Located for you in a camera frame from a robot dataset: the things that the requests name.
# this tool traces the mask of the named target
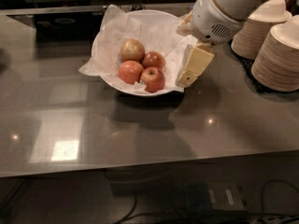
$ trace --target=paper bowl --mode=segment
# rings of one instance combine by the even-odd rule
[[[101,31],[93,41],[91,59],[79,71],[84,75],[99,76],[112,88],[135,96],[152,97],[172,91],[184,92],[183,88],[175,85],[175,81],[182,66],[185,48],[188,44],[195,45],[197,39],[191,35],[177,34],[181,20],[172,14],[157,10],[124,13],[113,7],[111,11],[106,20],[107,14],[105,15]],[[156,50],[163,54],[166,59],[166,84],[163,90],[149,93],[144,91],[145,85],[129,85],[118,78],[121,44],[128,38],[140,40],[146,52]],[[112,49],[108,49],[105,42],[110,43]]]

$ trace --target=stainless steel countertop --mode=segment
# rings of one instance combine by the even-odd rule
[[[299,93],[259,94],[228,45],[185,93],[140,98],[78,69],[88,39],[0,16],[0,176],[299,149]]]

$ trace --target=floor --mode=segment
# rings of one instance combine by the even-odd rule
[[[262,211],[298,215],[298,164],[298,154],[292,153],[26,176],[21,191],[0,216],[0,224],[183,220],[190,214],[184,190],[191,183],[239,185],[248,217],[256,218]],[[1,202],[22,178],[0,179]],[[118,222],[132,209],[131,216],[144,215]],[[220,220],[205,217],[202,223]]]

